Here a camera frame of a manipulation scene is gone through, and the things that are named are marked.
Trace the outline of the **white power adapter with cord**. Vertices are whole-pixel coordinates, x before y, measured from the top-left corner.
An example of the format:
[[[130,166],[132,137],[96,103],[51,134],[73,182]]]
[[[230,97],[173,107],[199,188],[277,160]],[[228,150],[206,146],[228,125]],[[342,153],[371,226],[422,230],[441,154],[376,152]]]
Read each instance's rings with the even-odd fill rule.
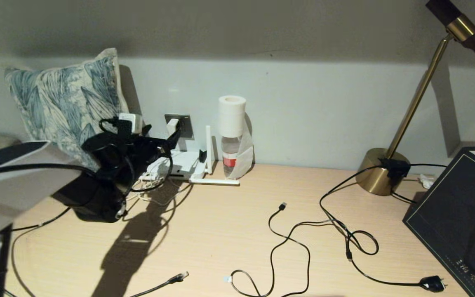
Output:
[[[166,206],[181,191],[171,178],[174,169],[179,169],[174,163],[173,152],[181,137],[183,122],[178,118],[172,118],[168,121],[167,128],[169,130],[167,139],[145,138],[152,145],[152,155],[148,160],[139,162],[144,168],[130,189],[131,198]]]

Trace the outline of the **white router with antennas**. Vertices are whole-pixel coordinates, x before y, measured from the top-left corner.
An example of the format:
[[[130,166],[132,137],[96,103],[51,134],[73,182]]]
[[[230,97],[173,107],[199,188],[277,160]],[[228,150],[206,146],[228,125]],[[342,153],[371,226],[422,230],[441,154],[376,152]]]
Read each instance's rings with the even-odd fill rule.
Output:
[[[213,179],[210,176],[214,173],[214,145],[211,126],[205,127],[206,133],[206,151],[208,152],[206,161],[199,162],[199,151],[178,151],[171,150],[173,165],[170,167],[170,161],[166,157],[161,157],[151,163],[138,180],[150,184],[158,184],[167,176],[168,169],[172,169],[169,179],[181,180],[190,184],[207,184],[221,186],[239,186],[238,180]]]

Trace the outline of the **clear bottle with red label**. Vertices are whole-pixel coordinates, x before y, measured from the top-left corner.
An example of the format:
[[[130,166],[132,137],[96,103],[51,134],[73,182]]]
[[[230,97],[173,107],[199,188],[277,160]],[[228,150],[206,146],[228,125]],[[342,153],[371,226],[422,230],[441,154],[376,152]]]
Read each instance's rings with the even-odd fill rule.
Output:
[[[242,137],[222,137],[223,171],[227,179],[236,180],[234,173]]]

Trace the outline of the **water bottle with paper cup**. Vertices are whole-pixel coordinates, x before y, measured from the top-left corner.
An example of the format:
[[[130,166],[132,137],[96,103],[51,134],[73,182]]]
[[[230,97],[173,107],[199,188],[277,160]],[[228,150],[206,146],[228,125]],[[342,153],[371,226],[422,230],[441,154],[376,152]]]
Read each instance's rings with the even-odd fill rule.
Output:
[[[222,96],[218,103],[218,130],[221,139],[242,137],[234,171],[236,180],[251,170],[254,158],[253,139],[246,121],[246,103],[244,97],[235,95]]]

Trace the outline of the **blue leaf print pillow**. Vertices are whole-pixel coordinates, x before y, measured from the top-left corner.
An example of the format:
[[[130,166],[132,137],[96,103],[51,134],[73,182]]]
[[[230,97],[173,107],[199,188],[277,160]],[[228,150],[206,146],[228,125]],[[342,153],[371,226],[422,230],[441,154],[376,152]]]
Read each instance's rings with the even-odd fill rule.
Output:
[[[4,78],[32,140],[51,141],[82,166],[98,169],[81,146],[102,132],[100,120],[129,112],[116,48],[62,68],[7,68]]]

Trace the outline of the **brass desk lamp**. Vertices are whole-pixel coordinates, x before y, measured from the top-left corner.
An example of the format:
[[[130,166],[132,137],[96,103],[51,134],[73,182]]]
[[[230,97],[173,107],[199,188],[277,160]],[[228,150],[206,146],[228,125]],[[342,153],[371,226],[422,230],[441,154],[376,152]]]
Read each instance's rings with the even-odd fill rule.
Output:
[[[411,103],[398,126],[388,148],[375,147],[364,155],[358,173],[354,175],[357,184],[369,193],[379,196],[390,196],[401,184],[403,179],[392,180],[386,175],[388,171],[381,167],[380,159],[409,160],[400,154],[397,149],[433,76],[440,64],[448,44],[456,41],[463,47],[475,53],[475,24],[458,9],[452,0],[428,0],[426,7],[445,27],[446,36],[439,42],[433,57],[424,73]]]

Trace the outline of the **black paper gift bag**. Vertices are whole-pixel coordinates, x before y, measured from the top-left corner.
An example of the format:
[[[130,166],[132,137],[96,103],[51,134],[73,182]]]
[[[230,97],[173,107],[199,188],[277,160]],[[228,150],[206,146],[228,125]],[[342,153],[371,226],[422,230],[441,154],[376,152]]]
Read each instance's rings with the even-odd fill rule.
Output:
[[[464,147],[403,222],[475,297],[475,161]]]

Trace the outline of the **grey wall socket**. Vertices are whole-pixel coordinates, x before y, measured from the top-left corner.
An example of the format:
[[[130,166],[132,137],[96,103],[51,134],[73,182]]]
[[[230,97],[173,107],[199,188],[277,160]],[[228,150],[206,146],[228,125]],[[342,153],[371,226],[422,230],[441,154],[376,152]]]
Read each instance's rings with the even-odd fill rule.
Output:
[[[194,132],[192,127],[192,119],[190,115],[183,113],[166,113],[166,128],[169,135],[173,134],[178,128],[181,129],[181,138],[186,140],[194,140]]]

